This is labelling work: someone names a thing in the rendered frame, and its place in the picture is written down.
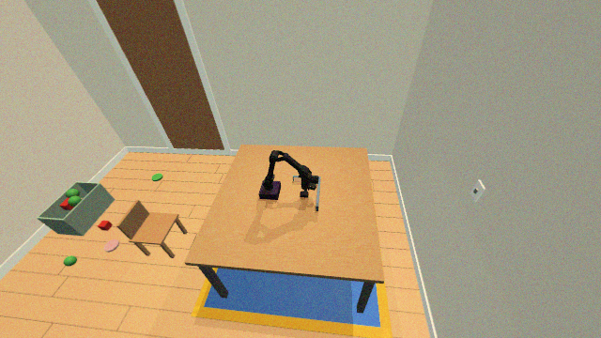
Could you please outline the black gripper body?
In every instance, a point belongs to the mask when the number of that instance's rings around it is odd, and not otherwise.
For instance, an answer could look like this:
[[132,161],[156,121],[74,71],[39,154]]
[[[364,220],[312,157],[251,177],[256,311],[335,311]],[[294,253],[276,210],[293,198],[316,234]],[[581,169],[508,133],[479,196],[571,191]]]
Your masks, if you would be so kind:
[[[309,181],[310,182],[310,181]],[[300,197],[308,197],[308,186],[309,186],[309,182],[306,184],[301,183],[301,188],[304,190],[303,192],[300,192]]]

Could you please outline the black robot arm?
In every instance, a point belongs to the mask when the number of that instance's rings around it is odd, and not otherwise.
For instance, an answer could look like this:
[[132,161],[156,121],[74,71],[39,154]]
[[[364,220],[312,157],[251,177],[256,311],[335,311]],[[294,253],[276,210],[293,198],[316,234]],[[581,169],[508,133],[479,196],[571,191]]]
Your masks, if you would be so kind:
[[[282,155],[283,157],[278,158],[279,155]],[[284,153],[280,150],[272,150],[270,153],[269,160],[270,160],[269,171],[268,171],[268,174],[265,177],[263,184],[262,184],[265,187],[265,191],[272,191],[272,188],[273,188],[272,182],[275,177],[275,175],[273,174],[273,171],[274,171],[275,163],[277,161],[286,161],[292,167],[294,167],[298,171],[299,177],[301,177],[301,182],[303,184],[306,184],[310,181],[309,186],[308,186],[308,191],[316,189],[316,184],[318,184],[319,177],[313,176],[312,172],[309,170],[308,167],[306,167],[305,165],[299,164],[292,157],[290,157],[288,155],[288,153]]]

